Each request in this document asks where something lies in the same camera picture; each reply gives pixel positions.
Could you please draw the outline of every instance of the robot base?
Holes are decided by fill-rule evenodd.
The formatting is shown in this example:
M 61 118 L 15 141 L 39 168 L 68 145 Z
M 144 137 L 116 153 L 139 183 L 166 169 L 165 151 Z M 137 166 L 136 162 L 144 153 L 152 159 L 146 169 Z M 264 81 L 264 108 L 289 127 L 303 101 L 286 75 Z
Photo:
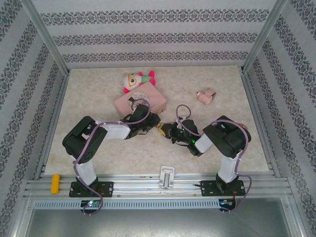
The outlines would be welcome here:
M 244 196 L 246 193 L 243 181 L 238 180 L 238 177 L 232 182 L 225 184 L 216 175 L 216 180 L 202 180 L 199 187 L 201 187 L 202 197 L 233 196 L 234 191 L 236 192 L 236 196 Z
M 113 194 L 113 182 L 99 182 L 96 179 L 90 187 L 96 190 L 104 198 L 111 198 Z M 71 183 L 69 197 L 71 198 L 97 198 L 98 196 L 87 189 L 79 180 Z

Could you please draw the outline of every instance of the pink box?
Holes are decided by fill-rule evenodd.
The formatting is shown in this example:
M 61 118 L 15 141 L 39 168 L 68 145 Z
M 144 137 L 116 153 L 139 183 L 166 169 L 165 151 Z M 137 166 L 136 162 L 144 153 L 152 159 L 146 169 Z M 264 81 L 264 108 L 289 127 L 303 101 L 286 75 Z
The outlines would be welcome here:
M 145 99 L 149 100 L 150 104 L 150 110 L 154 114 L 160 114 L 161 112 L 165 111 L 167 108 L 167 100 L 164 98 L 163 95 L 160 94 L 160 92 L 151 84 L 150 82 L 147 82 L 140 87 L 130 91 L 129 93 L 125 94 L 121 98 L 117 99 L 114 102 L 114 105 L 118 111 L 118 113 L 125 117 L 128 114 L 132 114 L 132 108 L 131 104 L 132 102 L 129 101 L 129 98 L 133 99 Z

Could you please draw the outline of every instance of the yellow block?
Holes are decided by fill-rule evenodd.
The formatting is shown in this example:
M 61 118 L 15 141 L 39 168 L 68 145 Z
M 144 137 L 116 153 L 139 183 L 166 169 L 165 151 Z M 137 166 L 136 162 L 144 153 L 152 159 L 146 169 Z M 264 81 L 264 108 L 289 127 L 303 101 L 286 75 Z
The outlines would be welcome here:
M 54 174 L 53 178 L 51 180 L 51 194 L 58 194 L 59 193 L 59 181 L 60 181 L 60 175 Z
M 159 132 L 161 132 L 162 133 L 162 135 L 165 137 L 166 136 L 166 134 L 165 134 L 165 132 L 164 131 L 162 131 L 162 126 L 163 126 L 163 124 L 160 124 L 160 123 L 158 123 L 157 125 L 156 125 L 156 128 L 158 128 L 158 130 L 159 130 Z

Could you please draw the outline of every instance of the wire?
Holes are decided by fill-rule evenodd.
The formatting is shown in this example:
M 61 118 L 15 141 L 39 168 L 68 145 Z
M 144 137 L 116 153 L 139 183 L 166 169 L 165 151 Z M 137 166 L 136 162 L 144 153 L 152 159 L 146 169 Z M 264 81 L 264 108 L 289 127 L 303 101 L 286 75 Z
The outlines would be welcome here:
M 232 199 L 232 202 L 236 202 L 236 190 L 233 190 L 233 194 L 234 194 L 234 197 Z
M 227 211 L 229 214 L 231 213 L 231 211 L 228 208 L 221 206 L 220 210 L 222 210 L 222 209 L 223 209 L 223 214 L 224 214 L 224 210 Z
M 237 175 L 239 175 L 240 177 L 247 177 L 247 178 L 249 179 L 249 187 L 248 187 L 248 189 L 247 189 L 245 195 L 243 196 L 243 198 L 242 198 L 241 201 L 239 202 L 239 204 L 234 208 L 234 211 L 235 211 L 235 210 L 244 202 L 245 198 L 247 197 L 247 195 L 248 195 L 248 193 L 249 193 L 249 191 L 250 191 L 251 185 L 252 185 L 252 179 L 251 179 L 251 177 L 250 177 L 249 175 L 247 175 L 247 174 L 239 174 L 238 171 L 237 171 L 238 166 L 239 166 L 239 162 L 240 162 L 240 160 L 241 160 L 241 157 L 242 157 L 242 155 L 246 152 L 246 150 L 247 150 L 247 148 L 248 148 L 249 138 L 248 138 L 248 135 L 247 135 L 247 133 L 245 132 L 244 128 L 242 128 L 238 123 L 235 123 L 235 122 L 233 122 L 233 121 L 226 120 L 226 119 L 219 119 L 219 120 L 213 121 L 213 122 L 211 123 L 211 125 L 214 125 L 214 124 L 216 124 L 216 123 L 218 123 L 218 122 L 226 122 L 226 123 L 230 123 L 230 124 L 235 125 L 236 127 L 238 127 L 238 128 L 242 131 L 242 133 L 244 134 L 245 139 L 246 139 L 245 147 L 244 147 L 244 149 L 242 150 L 242 152 L 240 153 L 240 155 L 238 156 L 238 159 L 237 159 L 237 162 L 236 162 L 236 166 L 235 166 L 234 172 L 235 172 Z
M 189 146 L 189 145 L 179 144 L 177 142 L 175 142 L 175 144 L 177 144 L 178 146 L 181 146 L 181 147 L 188 147 Z
M 177 120 L 178 120 L 178 122 L 180 123 L 180 125 L 181 125 L 185 130 L 187 130 L 189 133 L 191 133 L 192 135 L 198 136 L 198 137 L 202 136 L 201 134 L 194 133 L 194 132 L 190 131 L 187 127 L 185 127 L 185 126 L 182 124 L 182 122 L 181 122 L 181 120 L 180 120 L 180 117 L 179 117 L 179 115 L 178 115 L 178 109 L 179 109 L 181 106 L 186 107 L 186 108 L 189 110 L 189 116 L 187 116 L 186 118 L 188 119 L 188 118 L 191 116 L 191 109 L 189 108 L 189 106 L 187 106 L 187 105 L 185 105 L 185 104 L 178 105 L 178 107 L 176 108 L 176 117 L 177 117 Z
M 83 181 L 83 179 L 81 179 L 81 177 L 80 177 L 80 175 L 79 175 L 79 172 L 78 172 L 78 170 L 77 170 L 76 165 L 80 162 L 81 158 L 83 157 L 85 151 L 87 150 L 87 148 L 88 148 L 88 146 L 89 146 L 89 144 L 90 144 L 90 142 L 91 142 L 91 139 L 92 139 L 92 137 L 93 137 L 95 131 L 96 131 L 99 127 L 101 127 L 101 126 L 103 126 L 103 125 L 105 125 L 105 124 L 133 125 L 133 124 L 141 123 L 142 121 L 144 121 L 144 120 L 149 116 L 149 114 L 150 114 L 150 104 L 149 104 L 149 102 L 148 102 L 147 100 L 144 100 L 144 99 L 137 99 L 137 100 L 134 100 L 134 101 L 132 102 L 132 105 L 131 105 L 132 109 L 133 109 L 134 103 L 135 103 L 136 101 L 139 101 L 139 100 L 145 101 L 146 104 L 147 104 L 147 106 L 148 106 L 148 112 L 147 112 L 147 114 L 146 114 L 145 117 L 143 117 L 142 119 L 140 119 L 140 120 L 138 120 L 138 121 L 135 121 L 135 122 L 120 122 L 120 121 L 118 121 L 118 122 L 112 122 L 112 121 L 109 121 L 109 122 L 101 122 L 101 123 L 99 123 L 99 124 L 96 125 L 96 126 L 94 127 L 94 129 L 92 130 L 92 132 L 91 132 L 91 134 L 90 134 L 90 136 L 89 136 L 89 138 L 88 138 L 88 140 L 87 140 L 87 142 L 86 142 L 86 144 L 85 144 L 83 150 L 81 151 L 81 153 L 80 153 L 78 159 L 76 159 L 76 160 L 73 162 L 74 170 L 75 170 L 75 173 L 76 173 L 76 176 L 77 176 L 78 180 L 79 180 L 86 188 L 88 188 L 91 192 L 93 192 L 94 194 L 96 194 L 96 195 L 100 198 L 100 201 L 101 201 L 99 208 L 96 209 L 94 212 L 89 213 L 89 214 L 88 214 L 89 216 L 95 215 L 96 213 L 98 213 L 98 212 L 101 210 L 101 208 L 102 208 L 102 206 L 103 206 L 103 197 L 102 197 L 102 195 L 99 194 L 97 191 L 95 191 L 94 189 L 90 188 L 89 185 L 87 185 L 87 184 Z M 84 208 L 83 208 L 83 210 L 82 210 L 84 215 L 87 215 L 87 213 L 85 212 L 85 209 L 86 209 L 86 208 L 87 208 L 87 205 L 84 206 Z

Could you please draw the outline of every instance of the small pink block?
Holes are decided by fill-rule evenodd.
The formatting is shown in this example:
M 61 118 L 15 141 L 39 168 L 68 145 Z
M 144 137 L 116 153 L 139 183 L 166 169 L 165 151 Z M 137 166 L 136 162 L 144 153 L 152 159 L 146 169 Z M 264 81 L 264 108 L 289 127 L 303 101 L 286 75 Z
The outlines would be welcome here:
M 208 88 L 205 91 L 198 91 L 197 96 L 198 100 L 200 100 L 203 104 L 208 105 L 215 97 L 216 92 Z

